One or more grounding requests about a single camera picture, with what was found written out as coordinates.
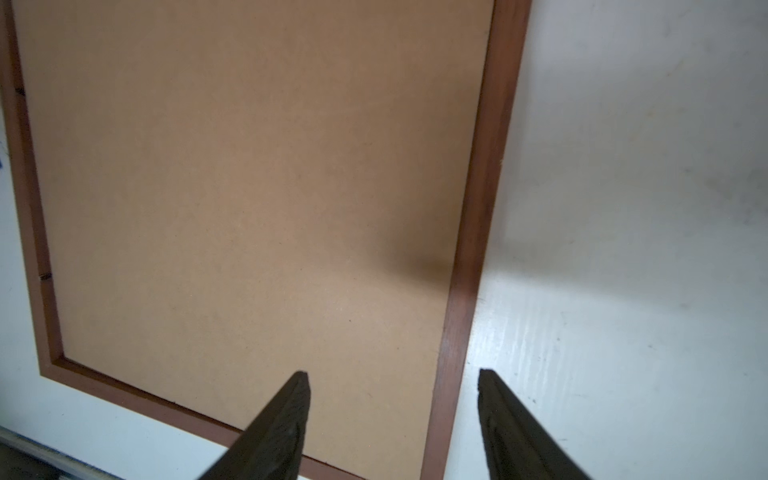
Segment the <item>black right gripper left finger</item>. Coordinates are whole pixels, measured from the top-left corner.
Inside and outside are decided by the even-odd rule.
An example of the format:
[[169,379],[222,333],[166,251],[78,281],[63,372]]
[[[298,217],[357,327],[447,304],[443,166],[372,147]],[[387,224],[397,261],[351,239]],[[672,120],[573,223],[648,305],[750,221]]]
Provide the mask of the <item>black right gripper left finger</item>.
[[308,374],[295,372],[201,480],[296,480],[311,402]]

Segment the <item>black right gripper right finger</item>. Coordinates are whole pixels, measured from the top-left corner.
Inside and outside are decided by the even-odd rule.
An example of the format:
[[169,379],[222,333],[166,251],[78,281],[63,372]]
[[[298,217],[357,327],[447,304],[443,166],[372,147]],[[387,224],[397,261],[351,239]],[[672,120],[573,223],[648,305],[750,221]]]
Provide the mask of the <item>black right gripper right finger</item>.
[[494,370],[479,371],[477,388],[491,480],[589,479]]

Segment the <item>brown cardboard backing board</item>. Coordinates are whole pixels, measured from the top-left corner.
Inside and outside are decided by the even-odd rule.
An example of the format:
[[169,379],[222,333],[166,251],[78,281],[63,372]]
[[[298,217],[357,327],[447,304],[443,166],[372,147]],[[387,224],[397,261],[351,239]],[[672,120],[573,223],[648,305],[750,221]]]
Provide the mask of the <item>brown cardboard backing board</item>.
[[496,1],[5,1],[41,373],[316,476],[439,479]]

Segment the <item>brown wooden picture frame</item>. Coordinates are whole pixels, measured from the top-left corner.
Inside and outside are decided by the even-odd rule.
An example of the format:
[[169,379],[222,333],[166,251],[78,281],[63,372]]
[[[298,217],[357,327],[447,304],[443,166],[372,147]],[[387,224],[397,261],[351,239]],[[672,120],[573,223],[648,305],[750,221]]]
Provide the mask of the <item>brown wooden picture frame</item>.
[[[528,1],[497,1],[493,7],[420,472],[423,479],[440,479],[446,471],[530,13]],[[1,4],[1,98],[41,376],[217,444],[236,443],[242,434],[239,429],[66,358],[9,1]]]

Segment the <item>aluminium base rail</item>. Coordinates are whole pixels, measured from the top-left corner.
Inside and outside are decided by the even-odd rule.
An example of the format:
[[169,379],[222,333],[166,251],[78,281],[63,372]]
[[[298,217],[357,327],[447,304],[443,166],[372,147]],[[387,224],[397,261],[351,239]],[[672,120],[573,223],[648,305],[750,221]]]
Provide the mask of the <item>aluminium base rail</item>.
[[118,476],[5,427],[1,428],[1,478],[119,480]]

